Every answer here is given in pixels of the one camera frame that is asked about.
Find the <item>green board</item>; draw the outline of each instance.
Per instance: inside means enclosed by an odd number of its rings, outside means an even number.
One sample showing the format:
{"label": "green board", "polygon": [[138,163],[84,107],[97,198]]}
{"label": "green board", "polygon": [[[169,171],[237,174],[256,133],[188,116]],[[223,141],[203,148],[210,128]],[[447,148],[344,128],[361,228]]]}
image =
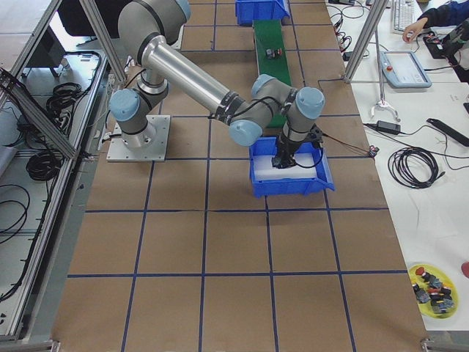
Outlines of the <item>green board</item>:
{"label": "green board", "polygon": [[[279,81],[292,85],[288,71],[287,56],[285,54],[284,40],[281,35],[279,20],[254,21],[254,42],[256,43],[257,67],[259,74],[267,74]],[[268,59],[267,49],[281,49],[282,55]],[[269,128],[280,128],[285,123],[285,117],[276,115],[269,124]]]}

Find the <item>dark sleeve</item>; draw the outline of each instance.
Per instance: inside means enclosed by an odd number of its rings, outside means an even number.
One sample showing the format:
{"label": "dark sleeve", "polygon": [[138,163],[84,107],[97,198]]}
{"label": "dark sleeve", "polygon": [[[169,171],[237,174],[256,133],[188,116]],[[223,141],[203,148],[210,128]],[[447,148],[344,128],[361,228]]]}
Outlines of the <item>dark sleeve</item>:
{"label": "dark sleeve", "polygon": [[469,18],[469,1],[462,3],[452,1],[436,9],[425,11],[418,19],[421,18],[428,18],[424,28],[457,26],[466,18]]}

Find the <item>human hand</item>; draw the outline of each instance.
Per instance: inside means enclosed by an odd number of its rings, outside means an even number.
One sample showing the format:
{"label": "human hand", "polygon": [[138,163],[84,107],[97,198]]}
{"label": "human hand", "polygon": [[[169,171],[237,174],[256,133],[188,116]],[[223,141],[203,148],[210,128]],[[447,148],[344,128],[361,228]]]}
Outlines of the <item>human hand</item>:
{"label": "human hand", "polygon": [[406,43],[412,42],[417,36],[424,30],[425,23],[428,21],[428,18],[424,17],[405,27],[404,33],[402,33],[402,40]]}

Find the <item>blue joint cap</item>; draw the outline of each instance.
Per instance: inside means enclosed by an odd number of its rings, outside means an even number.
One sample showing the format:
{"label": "blue joint cap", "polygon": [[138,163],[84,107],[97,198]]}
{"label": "blue joint cap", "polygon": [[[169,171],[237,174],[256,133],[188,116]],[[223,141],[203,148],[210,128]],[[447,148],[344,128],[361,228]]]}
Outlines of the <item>blue joint cap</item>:
{"label": "blue joint cap", "polygon": [[109,101],[109,110],[118,122],[125,122],[135,116],[140,107],[140,98],[131,89],[115,92]]}
{"label": "blue joint cap", "polygon": [[295,102],[301,114],[310,120],[315,120],[321,115],[325,99],[320,90],[304,87],[296,94]]}
{"label": "blue joint cap", "polygon": [[181,8],[181,10],[184,12],[185,20],[189,21],[189,18],[191,18],[191,6],[189,5],[188,0],[176,0],[177,4]]}
{"label": "blue joint cap", "polygon": [[264,86],[264,84],[266,84],[269,81],[272,81],[273,79],[276,79],[276,78],[266,75],[264,73],[260,75],[259,77],[257,77],[257,80],[252,85],[251,97],[255,97],[257,93],[261,90],[261,88]]}
{"label": "blue joint cap", "polygon": [[253,145],[261,135],[261,126],[249,120],[234,121],[229,126],[229,136],[244,147]]}

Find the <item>red object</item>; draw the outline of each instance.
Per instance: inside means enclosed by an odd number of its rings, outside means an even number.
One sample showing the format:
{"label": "red object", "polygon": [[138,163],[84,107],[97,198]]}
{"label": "red object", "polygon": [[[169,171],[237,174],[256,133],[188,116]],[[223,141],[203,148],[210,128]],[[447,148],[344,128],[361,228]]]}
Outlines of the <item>red object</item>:
{"label": "red object", "polygon": [[422,274],[425,272],[425,268],[421,266],[420,268],[417,268],[416,274],[419,276],[422,276]]}
{"label": "red object", "polygon": [[461,265],[461,270],[462,270],[462,273],[464,274],[464,276],[469,278],[469,262],[463,263]]}

